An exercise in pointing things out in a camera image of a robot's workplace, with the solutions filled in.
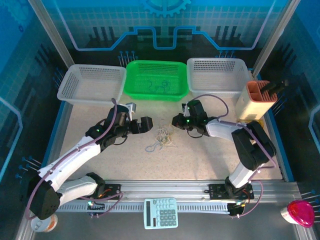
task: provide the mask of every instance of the gear logo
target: gear logo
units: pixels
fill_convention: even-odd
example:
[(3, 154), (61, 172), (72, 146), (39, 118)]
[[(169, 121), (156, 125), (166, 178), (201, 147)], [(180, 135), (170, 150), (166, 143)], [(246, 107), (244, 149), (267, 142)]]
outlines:
[(180, 14), (181, 10), (186, 9), (186, 5), (191, 3), (191, 0), (141, 0), (144, 9), (150, 14), (155, 14), (157, 17), (167, 16), (173, 17), (174, 14)]
[(29, 3), (27, 0), (0, 0), (0, 7), (7, 7), (14, 20), (24, 26), (29, 17)]

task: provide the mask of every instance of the white plastic basket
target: white plastic basket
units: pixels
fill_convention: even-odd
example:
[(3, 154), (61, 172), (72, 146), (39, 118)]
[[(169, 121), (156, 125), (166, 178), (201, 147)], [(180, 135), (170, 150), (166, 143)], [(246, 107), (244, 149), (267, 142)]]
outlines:
[(120, 66), (72, 65), (59, 87), (57, 98), (70, 104), (113, 105), (118, 102), (126, 81), (127, 70)]
[(187, 61), (187, 81), (190, 91), (222, 98), (236, 98), (250, 80), (245, 62), (236, 58), (190, 58)]

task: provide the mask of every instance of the light blue calculator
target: light blue calculator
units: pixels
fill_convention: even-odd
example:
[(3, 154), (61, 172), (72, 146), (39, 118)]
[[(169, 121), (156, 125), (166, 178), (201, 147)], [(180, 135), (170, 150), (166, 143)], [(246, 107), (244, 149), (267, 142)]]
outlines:
[(172, 229), (178, 227), (178, 207), (175, 198), (146, 198), (143, 221), (145, 229)]

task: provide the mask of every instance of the mesh basket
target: mesh basket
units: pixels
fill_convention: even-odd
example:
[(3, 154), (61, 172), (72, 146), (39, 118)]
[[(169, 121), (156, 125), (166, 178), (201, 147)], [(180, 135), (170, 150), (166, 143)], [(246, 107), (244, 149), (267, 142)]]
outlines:
[(134, 99), (179, 101), (189, 92), (182, 62), (136, 60), (126, 70), (124, 92)]
[(239, 97), (249, 80), (248, 68), (241, 59), (190, 58), (187, 61), (187, 81), (194, 95)]
[(72, 65), (60, 85), (57, 98), (70, 104), (113, 105), (124, 89), (126, 69), (119, 66)]

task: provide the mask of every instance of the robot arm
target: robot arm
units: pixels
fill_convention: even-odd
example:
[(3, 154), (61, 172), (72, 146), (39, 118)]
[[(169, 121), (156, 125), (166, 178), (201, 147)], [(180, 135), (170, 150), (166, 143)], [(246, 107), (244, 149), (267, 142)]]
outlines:
[(90, 127), (85, 136), (68, 152), (53, 163), (41, 168), (38, 171), (29, 170), (22, 178), (21, 182), (21, 200), (27, 205), (29, 197), (42, 179), (42, 177), (51, 171), (52, 167), (71, 151), (78, 149), (68, 156), (56, 167), (54, 171), (41, 183), (32, 199), (30, 210), (40, 219), (44, 220), (50, 217), (60, 205), (71, 200), (89, 196), (97, 199), (104, 191), (105, 181), (97, 174), (91, 172), (86, 176), (66, 182), (66, 180), (83, 164), (104, 151), (107, 147), (113, 145), (117, 138), (127, 139), (128, 134), (146, 133), (153, 127), (150, 117), (142, 117), (141, 123), (138, 120), (132, 120), (132, 112), (135, 112), (136, 105), (128, 103), (126, 105), (117, 105), (115, 121), (109, 130), (98, 141), (80, 148), (84, 144), (100, 137), (110, 126), (115, 112), (113, 107), (107, 118), (101, 120), (96, 125)]
[[(208, 117), (199, 100), (182, 104), (182, 110), (183, 113), (179, 113), (173, 118), (173, 126), (187, 131), (196, 129), (204, 136), (218, 137), (234, 142), (240, 163), (234, 172), (225, 179), (225, 188), (230, 197), (241, 193), (256, 171), (269, 161), (268, 157), (243, 126), (220, 121), (216, 117)], [(276, 154), (276, 149), (260, 124), (252, 121), (246, 127), (253, 132), (267, 153), (273, 157)]]

